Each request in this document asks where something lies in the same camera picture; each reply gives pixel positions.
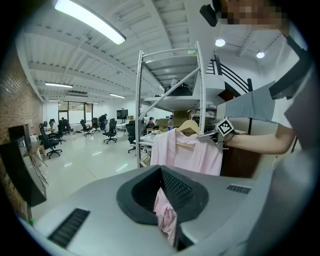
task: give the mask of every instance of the vent grille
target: vent grille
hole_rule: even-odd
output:
[[[251,191],[251,187],[249,186],[240,186],[235,184],[230,184],[226,189],[243,194],[248,194]]]
[[[85,222],[90,211],[75,209],[59,226],[53,231],[48,239],[55,244],[66,248],[72,238],[76,235]]]

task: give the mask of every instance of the staircase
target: staircase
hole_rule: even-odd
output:
[[[225,90],[219,96],[225,101],[252,92],[253,90],[251,79],[247,78],[246,81],[242,79],[230,68],[223,65],[217,54],[214,55],[214,59],[210,60],[206,74],[223,77]]]

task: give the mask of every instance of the monitor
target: monitor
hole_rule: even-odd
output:
[[[8,130],[9,130],[9,137],[12,142],[19,139],[21,136],[24,136],[27,149],[28,150],[31,149],[31,139],[30,139],[28,124],[9,127]]]
[[[0,155],[13,185],[28,205],[46,201],[46,187],[31,161],[25,137],[0,145]]]
[[[128,109],[122,109],[116,111],[116,119],[127,119]]]

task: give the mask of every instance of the recessed light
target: recessed light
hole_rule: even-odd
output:
[[[259,51],[259,52],[256,54],[256,57],[257,57],[258,59],[262,59],[264,56],[265,56],[265,54],[264,54],[262,51]]]
[[[226,44],[226,41],[221,38],[219,38],[215,41],[215,45],[218,47],[224,46],[225,44]]]

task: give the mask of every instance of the glossy floor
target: glossy floor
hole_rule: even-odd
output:
[[[40,170],[49,183],[45,184],[47,200],[31,209],[35,221],[84,185],[137,167],[135,151],[128,153],[132,147],[127,133],[119,131],[116,143],[106,144],[106,138],[102,132],[91,137],[66,135],[66,142],[56,146],[62,150],[60,156],[46,156],[48,167],[42,164]]]

